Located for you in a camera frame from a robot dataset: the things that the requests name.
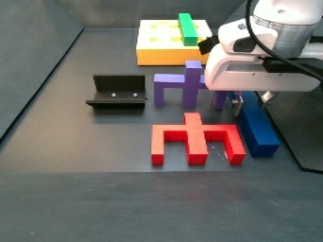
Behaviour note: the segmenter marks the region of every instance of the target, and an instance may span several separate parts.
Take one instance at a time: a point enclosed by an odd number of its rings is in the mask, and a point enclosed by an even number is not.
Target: toy block
[[[144,75],[95,75],[97,93],[85,103],[96,109],[143,109],[145,107]]]
[[[189,13],[177,14],[179,29],[184,46],[196,46],[196,28]]]
[[[227,99],[227,91],[215,91],[215,97],[213,97],[213,107],[217,110],[221,110],[225,104]]]
[[[152,125],[151,163],[164,163],[164,142],[184,142],[188,165],[204,165],[208,157],[207,141],[224,143],[229,164],[242,164],[246,155],[235,125],[201,125],[197,112],[184,113],[183,125]]]
[[[185,61],[184,75],[155,74],[153,77],[153,98],[155,106],[164,106],[164,89],[183,89],[181,106],[184,109],[196,107],[196,95],[199,89],[205,89],[201,65],[197,60]]]
[[[244,104],[237,120],[250,154],[252,157],[271,157],[280,145],[279,139],[255,93],[243,92],[242,97]],[[229,92],[229,99],[233,98],[233,92]]]
[[[193,20],[197,41],[212,36],[204,20]],[[141,20],[136,43],[137,65],[184,65],[185,60],[207,63],[197,46],[185,46],[177,20]]]

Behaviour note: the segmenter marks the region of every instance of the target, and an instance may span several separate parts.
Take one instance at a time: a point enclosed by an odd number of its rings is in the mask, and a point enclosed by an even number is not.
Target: black cable
[[[251,39],[254,40],[254,42],[258,44],[258,46],[264,50],[264,52],[274,57],[275,59],[278,59],[279,61],[282,61],[283,63],[292,65],[294,67],[296,67],[298,69],[302,70],[302,73],[308,75],[312,78],[316,78],[320,82],[323,82],[323,77],[320,75],[318,75],[311,69],[308,69],[307,67],[304,67],[303,65],[295,63],[294,61],[286,59],[284,57],[282,57],[278,53],[275,53],[272,50],[270,50],[266,45],[260,42],[260,40],[258,39],[251,24],[250,24],[250,16],[251,16],[251,3],[252,0],[247,0],[247,5],[246,5],[246,14],[244,14],[244,19],[246,19],[246,25],[247,25],[247,31],[250,34]]]

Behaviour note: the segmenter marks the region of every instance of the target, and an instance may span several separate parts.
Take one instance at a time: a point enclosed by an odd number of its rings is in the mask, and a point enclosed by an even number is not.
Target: plastic block
[[[155,74],[153,77],[153,101],[155,107],[164,106],[164,89],[181,88],[181,106],[184,109],[196,107],[196,95],[199,89],[205,89],[201,75],[201,65],[197,60],[185,61],[184,75]]]
[[[212,36],[204,20],[193,20],[197,40]],[[177,20],[141,20],[136,57],[139,65],[184,65],[187,60],[207,63],[208,54],[200,55],[197,46],[184,46]]]
[[[221,110],[225,104],[227,91],[215,91],[213,97],[213,107],[217,110]]]
[[[177,23],[184,46],[196,46],[196,27],[189,13],[177,14]]]
[[[252,157],[271,157],[280,146],[266,112],[254,92],[243,92],[243,107],[237,117],[242,134]]]
[[[235,125],[201,125],[197,112],[184,113],[183,125],[152,125],[151,163],[164,163],[164,142],[185,142],[188,165],[204,165],[208,157],[207,141],[224,143],[229,164],[242,164],[246,155]]]

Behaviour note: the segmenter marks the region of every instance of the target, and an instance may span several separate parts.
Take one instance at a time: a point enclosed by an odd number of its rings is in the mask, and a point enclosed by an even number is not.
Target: yellow block
[[[204,20],[193,20],[199,42],[212,36]],[[184,46],[176,20],[141,20],[136,57],[139,65],[184,65],[185,61],[207,63],[197,46]]]

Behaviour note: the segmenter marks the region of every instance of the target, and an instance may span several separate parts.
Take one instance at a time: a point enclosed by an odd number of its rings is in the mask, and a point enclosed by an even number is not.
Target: black bracket
[[[145,107],[145,76],[95,75],[97,93],[85,103],[96,109],[143,109]]]

